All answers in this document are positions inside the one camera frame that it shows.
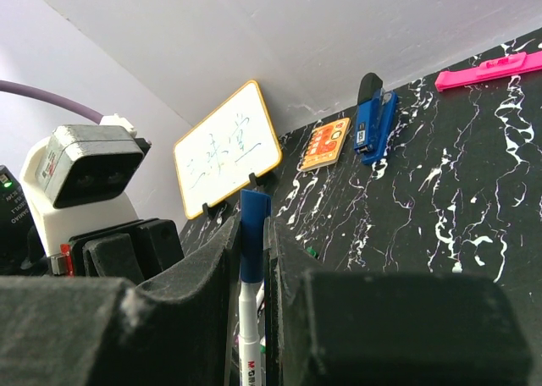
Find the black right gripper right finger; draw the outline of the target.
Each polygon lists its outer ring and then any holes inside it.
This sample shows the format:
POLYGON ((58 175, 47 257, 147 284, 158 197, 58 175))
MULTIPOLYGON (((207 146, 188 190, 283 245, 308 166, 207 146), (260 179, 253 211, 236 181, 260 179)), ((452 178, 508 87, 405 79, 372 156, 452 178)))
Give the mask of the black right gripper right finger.
POLYGON ((264 224, 269 385, 526 385, 505 293, 462 274, 339 272, 264 224))

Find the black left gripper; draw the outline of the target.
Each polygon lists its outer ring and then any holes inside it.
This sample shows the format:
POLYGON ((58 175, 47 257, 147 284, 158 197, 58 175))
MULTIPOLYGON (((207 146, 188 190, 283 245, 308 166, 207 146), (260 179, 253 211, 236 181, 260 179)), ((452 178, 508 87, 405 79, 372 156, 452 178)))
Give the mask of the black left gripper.
MULTIPOLYGON (((128 234, 90 240, 83 246, 87 277, 126 278, 144 281, 128 234)), ((19 181, 1 166, 1 275, 43 276, 47 258, 19 181)))

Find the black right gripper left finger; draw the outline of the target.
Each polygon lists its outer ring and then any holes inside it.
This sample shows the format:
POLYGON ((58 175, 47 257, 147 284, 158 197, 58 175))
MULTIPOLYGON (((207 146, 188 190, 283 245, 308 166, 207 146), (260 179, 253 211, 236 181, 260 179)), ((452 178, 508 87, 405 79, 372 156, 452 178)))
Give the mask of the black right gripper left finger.
POLYGON ((227 384, 240 252, 232 217, 141 284, 2 277, 2 384, 227 384))

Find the blue white pen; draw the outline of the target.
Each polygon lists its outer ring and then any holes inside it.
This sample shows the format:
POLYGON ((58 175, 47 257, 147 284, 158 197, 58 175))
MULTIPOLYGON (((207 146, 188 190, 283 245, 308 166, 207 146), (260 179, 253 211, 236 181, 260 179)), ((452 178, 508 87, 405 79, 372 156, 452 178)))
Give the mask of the blue white pen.
POLYGON ((241 281, 239 304, 239 361, 241 384, 263 384, 262 354, 257 320, 257 297, 250 283, 241 281))

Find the green white pen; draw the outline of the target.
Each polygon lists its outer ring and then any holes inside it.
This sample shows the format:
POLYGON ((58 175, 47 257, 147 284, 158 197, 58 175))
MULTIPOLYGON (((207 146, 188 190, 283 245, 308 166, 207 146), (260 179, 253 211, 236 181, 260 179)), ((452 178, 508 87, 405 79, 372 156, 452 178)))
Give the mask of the green white pen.
POLYGON ((306 249, 306 252, 313 258, 318 259, 318 253, 311 246, 306 249))

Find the blue pen cap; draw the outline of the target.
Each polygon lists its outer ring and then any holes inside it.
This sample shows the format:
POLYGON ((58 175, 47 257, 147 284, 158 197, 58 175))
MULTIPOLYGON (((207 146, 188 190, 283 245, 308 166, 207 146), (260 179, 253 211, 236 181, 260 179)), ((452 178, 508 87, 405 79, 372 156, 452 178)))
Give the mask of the blue pen cap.
POLYGON ((263 228, 271 214, 271 197, 254 190, 241 191, 241 281, 263 281, 263 228))

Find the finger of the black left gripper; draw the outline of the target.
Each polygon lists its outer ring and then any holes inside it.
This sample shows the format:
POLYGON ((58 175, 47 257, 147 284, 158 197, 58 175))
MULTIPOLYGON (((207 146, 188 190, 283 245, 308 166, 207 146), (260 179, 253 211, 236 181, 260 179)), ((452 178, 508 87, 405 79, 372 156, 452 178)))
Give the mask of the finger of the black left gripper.
POLYGON ((130 238, 143 278, 152 278, 185 257, 172 220, 142 221, 130 231, 130 238))

